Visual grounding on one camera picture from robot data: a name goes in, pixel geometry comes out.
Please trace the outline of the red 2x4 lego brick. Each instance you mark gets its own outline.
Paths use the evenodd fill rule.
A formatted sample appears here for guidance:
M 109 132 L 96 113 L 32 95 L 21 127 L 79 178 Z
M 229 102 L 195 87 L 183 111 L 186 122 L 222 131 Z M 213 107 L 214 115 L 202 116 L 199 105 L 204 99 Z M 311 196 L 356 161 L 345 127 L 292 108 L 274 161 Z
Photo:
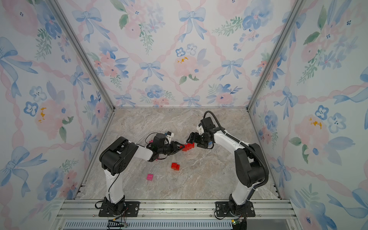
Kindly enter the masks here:
M 189 151 L 195 147 L 194 143 L 188 143 L 185 145 L 185 147 L 182 149 L 183 152 Z

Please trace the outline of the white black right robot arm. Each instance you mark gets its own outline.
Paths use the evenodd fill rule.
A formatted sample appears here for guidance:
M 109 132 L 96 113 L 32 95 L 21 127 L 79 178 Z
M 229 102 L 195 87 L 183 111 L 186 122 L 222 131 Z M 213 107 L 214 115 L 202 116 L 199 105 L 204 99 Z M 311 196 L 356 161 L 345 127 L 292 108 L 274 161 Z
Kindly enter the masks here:
M 269 168 L 265 162 L 261 147 L 254 143 L 246 143 L 231 135 L 223 128 L 218 119 L 203 116 L 197 126 L 197 132 L 192 132 L 187 143 L 195 143 L 203 149 L 211 149 L 215 144 L 222 146 L 234 155 L 237 186 L 229 196 L 229 212 L 234 216 L 245 213 L 250 200 L 257 190 L 267 184 Z

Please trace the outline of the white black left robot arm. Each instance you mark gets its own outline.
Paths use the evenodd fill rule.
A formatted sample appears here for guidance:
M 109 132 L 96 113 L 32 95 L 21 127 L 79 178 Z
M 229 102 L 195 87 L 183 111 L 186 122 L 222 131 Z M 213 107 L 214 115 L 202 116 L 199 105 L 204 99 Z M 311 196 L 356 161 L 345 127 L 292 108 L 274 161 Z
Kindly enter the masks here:
M 156 133 L 146 146 L 119 137 L 99 157 L 106 178 L 106 194 L 99 215 L 121 216 L 128 208 L 123 191 L 123 171 L 131 160 L 139 158 L 148 162 L 161 160 L 160 156 L 174 155 L 185 149 L 185 145 L 172 141 L 172 133 Z

